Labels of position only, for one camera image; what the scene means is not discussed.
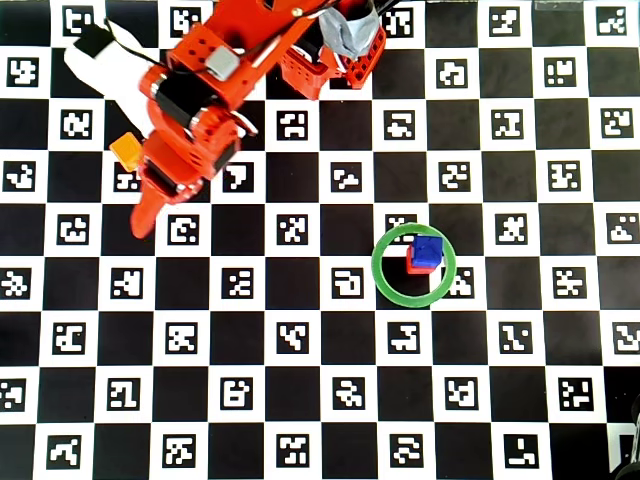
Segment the green ring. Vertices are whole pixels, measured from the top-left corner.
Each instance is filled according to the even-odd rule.
[[[382,254],[384,251],[391,242],[393,242],[393,240],[401,235],[408,234],[437,235],[438,237],[442,237],[443,240],[444,261],[446,266],[444,278],[440,282],[440,285],[438,285],[438,288],[433,292],[429,292],[425,295],[419,295],[417,297],[405,295],[395,290],[391,285],[389,285],[389,282],[384,278],[384,273],[382,272]],[[380,240],[378,240],[378,243],[371,254],[371,270],[373,272],[373,280],[376,282],[376,287],[378,287],[380,293],[390,301],[402,307],[422,308],[440,300],[451,288],[453,279],[456,276],[456,252],[453,250],[453,246],[451,245],[451,242],[449,242],[449,239],[447,239],[447,237],[445,237],[439,230],[419,223],[405,223],[392,228],[385,233]]]

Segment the gray cloth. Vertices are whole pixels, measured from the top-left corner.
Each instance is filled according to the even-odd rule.
[[[369,52],[380,28],[378,12],[373,5],[371,13],[358,20],[347,20],[332,7],[320,15],[319,21],[324,44],[338,55],[344,55],[351,60]]]

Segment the white square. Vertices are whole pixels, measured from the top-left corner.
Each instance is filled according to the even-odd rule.
[[[477,48],[427,48],[424,53],[425,90],[429,100],[480,98]]]
[[[484,254],[487,257],[540,255],[540,217],[537,203],[485,203],[482,205],[482,217]]]
[[[593,203],[591,150],[537,150],[538,203]]]
[[[481,149],[484,151],[535,150],[535,118],[533,98],[481,98]],[[504,131],[499,129],[495,132],[496,138],[494,138],[492,126],[493,119],[505,124]]]
[[[382,24],[385,25],[387,35],[385,50],[417,50],[425,47],[424,10],[424,2],[407,1],[400,2],[391,10],[383,13]],[[409,23],[409,17],[413,17],[413,22]]]
[[[80,442],[78,442],[80,446],[80,458],[75,459],[76,462],[79,460],[79,468],[47,470],[47,458],[51,453],[47,446],[49,436],[56,435],[80,437]],[[33,478],[42,480],[85,480],[91,478],[93,474],[93,438],[93,423],[37,424],[33,449]]]
[[[51,51],[49,47],[0,47],[0,98],[48,99],[51,95]],[[37,66],[29,61],[34,58],[38,60]],[[15,85],[9,86],[9,79]]]
[[[182,16],[179,19],[171,19],[171,7],[199,8],[199,18]],[[172,49],[181,38],[171,37],[171,27],[175,26],[182,34],[187,34],[194,23],[205,23],[213,13],[213,2],[206,0],[162,0],[158,2],[158,32],[159,46],[162,49]]]
[[[47,150],[0,150],[0,172],[0,203],[47,202]]]
[[[607,437],[609,438],[609,471],[613,472],[623,460],[628,462],[629,459],[620,458],[620,437],[622,435],[635,435],[636,426],[629,423],[607,423]]]
[[[98,321],[97,311],[43,311],[39,365],[95,367],[98,364]]]
[[[487,353],[491,366],[544,367],[542,310],[488,310]]]
[[[373,152],[321,151],[318,168],[320,203],[373,203]]]
[[[402,435],[403,447],[393,448],[391,435]],[[421,452],[414,449],[419,445]],[[407,464],[416,453],[422,453],[422,467],[402,468],[392,466],[391,458],[397,463]],[[380,422],[378,423],[378,478],[380,480],[435,480],[436,445],[433,422]]]
[[[302,437],[306,440],[305,435],[308,435],[308,451],[309,455],[305,459],[308,467],[278,467],[277,458],[280,452],[278,447],[278,435],[282,435],[281,441],[285,442],[285,448],[291,445],[291,442],[295,442],[296,446],[300,445],[301,441],[294,437]],[[322,424],[320,422],[266,422],[264,424],[264,446],[265,446],[265,464],[264,464],[264,478],[265,479],[278,479],[278,480],[299,480],[304,478],[305,480],[321,480],[322,479]],[[300,461],[305,463],[296,454],[295,457],[289,457],[291,460]]]
[[[433,364],[429,310],[377,310],[376,365],[403,367]],[[389,338],[389,329],[403,336]]]
[[[320,204],[267,203],[265,255],[267,257],[320,256]]]
[[[427,198],[432,204],[482,203],[482,153],[479,150],[427,152]]]
[[[265,365],[319,366],[322,363],[319,310],[267,310],[264,320]],[[305,346],[308,346],[308,353],[305,353]]]
[[[140,202],[142,181],[137,170],[126,172],[116,170],[120,164],[117,157],[106,150],[102,152],[102,203],[112,205],[132,205]]]
[[[535,98],[588,98],[589,68],[587,47],[535,47],[533,56],[533,96]],[[545,68],[545,59],[556,59]],[[545,80],[546,73],[558,79]],[[575,75],[576,86],[569,86]]]
[[[334,378],[340,379],[336,380],[339,382],[336,391],[334,391]],[[356,383],[362,382],[362,379],[364,379],[364,394]],[[344,409],[334,409],[334,403]],[[320,418],[323,422],[377,421],[378,370],[376,366],[323,365],[320,367]]]
[[[635,228],[634,224],[637,225],[637,222],[640,222],[640,202],[595,202],[593,204],[596,254],[604,257],[640,256],[640,244],[622,242],[626,236],[625,232],[629,234],[624,227],[620,231],[609,231],[607,214],[612,213],[619,213],[621,217],[626,217],[625,220],[629,222],[629,228]]]
[[[571,268],[576,267],[585,269],[585,279],[578,278],[581,275],[578,272],[570,272]],[[558,282],[558,289],[556,289],[555,282]],[[579,298],[580,288],[584,288],[585,283],[587,298]],[[595,255],[540,257],[540,287],[543,310],[600,310],[598,257]]]
[[[620,16],[614,12],[611,22],[599,22],[596,17],[598,7],[619,7],[624,9],[625,22],[617,27],[621,34],[611,35]],[[637,47],[638,46],[638,2],[633,0],[590,0],[584,2],[584,33],[588,47]]]
[[[101,204],[47,203],[44,220],[45,256],[99,257],[101,241]]]
[[[507,7],[517,9],[517,19],[509,24],[514,17],[503,19],[501,29],[507,32],[519,25],[519,35],[490,36],[491,7]],[[523,0],[490,0],[478,2],[478,46],[480,48],[519,48],[530,47],[533,44],[531,35],[531,2]]]
[[[311,100],[265,102],[265,151],[317,152],[320,150],[320,110]]]
[[[491,421],[488,366],[434,365],[432,372],[433,419],[436,422],[488,423]],[[476,381],[469,383],[468,379],[474,378]],[[458,381],[458,384],[452,385],[452,381]],[[447,399],[452,404],[464,403],[464,409],[447,410]]]
[[[640,312],[602,310],[600,341],[604,366],[637,366],[640,362]]]
[[[633,128],[633,136],[624,138],[621,125]],[[633,150],[638,148],[640,138],[640,98],[637,97],[591,97],[589,98],[589,125],[592,150]],[[608,131],[612,136],[603,135]]]
[[[0,312],[39,312],[42,310],[42,292],[44,288],[44,257],[6,257],[0,256],[0,268],[7,269],[29,269],[31,272],[31,281],[27,282],[22,275],[13,272],[12,279],[7,275],[0,276],[0,286],[4,282],[12,282],[22,280],[22,286],[26,286],[27,290],[23,290],[21,296],[12,296],[0,300]]]
[[[9,388],[10,397],[0,398],[0,421],[2,425],[30,425],[38,423],[38,394],[40,387],[40,369],[38,367],[2,367],[0,368],[0,382],[2,380],[25,380],[24,388],[16,385],[15,390]],[[24,411],[8,411],[6,404],[12,409],[19,406]]]
[[[334,287],[338,298],[333,298]],[[375,305],[376,286],[369,257],[320,257],[320,310],[364,312],[375,310]]]
[[[158,257],[211,256],[211,204],[165,206],[156,217],[155,243]]]
[[[205,310],[153,313],[153,365],[209,366],[211,315]]]
[[[424,203],[376,203],[373,205],[373,237],[379,239],[387,233],[387,219],[393,225],[419,223],[429,225],[429,208]],[[384,252],[385,257],[405,257],[415,235],[403,235],[396,238]]]
[[[115,409],[120,405],[128,410]],[[96,368],[94,422],[151,423],[152,414],[152,366],[98,366]]]
[[[63,112],[71,111],[62,120]],[[49,151],[102,152],[104,150],[104,100],[52,98],[49,100]],[[62,128],[73,138],[62,138]]]
[[[229,176],[225,191],[224,176]],[[266,153],[263,151],[239,151],[225,165],[220,174],[211,180],[211,203],[261,204],[266,201]]]
[[[93,15],[86,17],[79,12],[69,12],[68,7],[91,6]],[[91,23],[104,26],[104,18],[107,12],[105,2],[101,0],[65,0],[51,5],[51,46],[66,48],[74,44],[80,37],[82,28]]]
[[[604,394],[604,370],[603,367],[585,366],[549,366],[546,367],[547,379],[547,409],[550,423],[606,423],[607,410]],[[573,408],[574,400],[571,397],[569,385],[559,385],[559,379],[579,379],[587,383],[587,390],[591,391],[593,398],[593,410],[571,411],[562,408]]]
[[[98,309],[100,311],[148,312],[154,310],[156,305],[155,257],[102,257],[99,274]]]
[[[184,436],[183,438],[191,442],[193,442],[193,438],[190,436],[195,436],[195,468],[179,468],[175,464],[169,468],[163,468],[165,435],[175,435],[178,439]],[[187,445],[189,452],[193,452],[193,444],[189,445]],[[150,448],[149,478],[158,480],[178,480],[181,478],[206,480],[208,478],[209,424],[207,422],[154,422],[151,424]]]
[[[373,100],[371,108],[375,152],[427,150],[427,104],[424,99]]]
[[[538,451],[527,451],[523,438],[522,451],[518,452],[521,455],[505,459],[505,435],[536,435]],[[491,450],[493,453],[493,478],[495,480],[552,478],[551,440],[548,423],[492,423]],[[529,462],[537,463],[538,468],[528,467],[530,465]]]
[[[209,367],[209,421],[264,422],[265,368],[262,365]],[[248,409],[249,398],[253,405]]]
[[[436,268],[429,275],[429,286],[433,292],[440,282],[444,273],[444,266]],[[487,272],[484,257],[459,256],[456,257],[457,273],[454,283],[449,289],[451,297],[443,297],[437,302],[431,304],[433,311],[477,311],[487,309]],[[468,278],[472,276],[473,282],[469,282]],[[472,286],[473,297],[467,296],[469,283]]]
[[[236,296],[223,298],[223,269],[238,268],[251,271],[252,298]],[[255,312],[265,309],[265,258],[264,257],[211,257],[209,269],[209,309],[218,312]]]

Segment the checkerboard mat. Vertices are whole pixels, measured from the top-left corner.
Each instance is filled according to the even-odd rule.
[[[260,134],[140,241],[107,148],[135,129],[64,48],[108,14],[159,59],[213,3],[0,2],[0,480],[606,478],[640,393],[638,4],[560,5],[399,4],[317,102],[272,72]],[[430,309],[370,273],[409,221],[458,254]],[[423,294],[410,241],[383,267]]]

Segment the blue cube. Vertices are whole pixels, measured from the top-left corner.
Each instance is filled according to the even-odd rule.
[[[411,246],[413,247],[411,266],[436,268],[442,262],[442,237],[416,235]]]

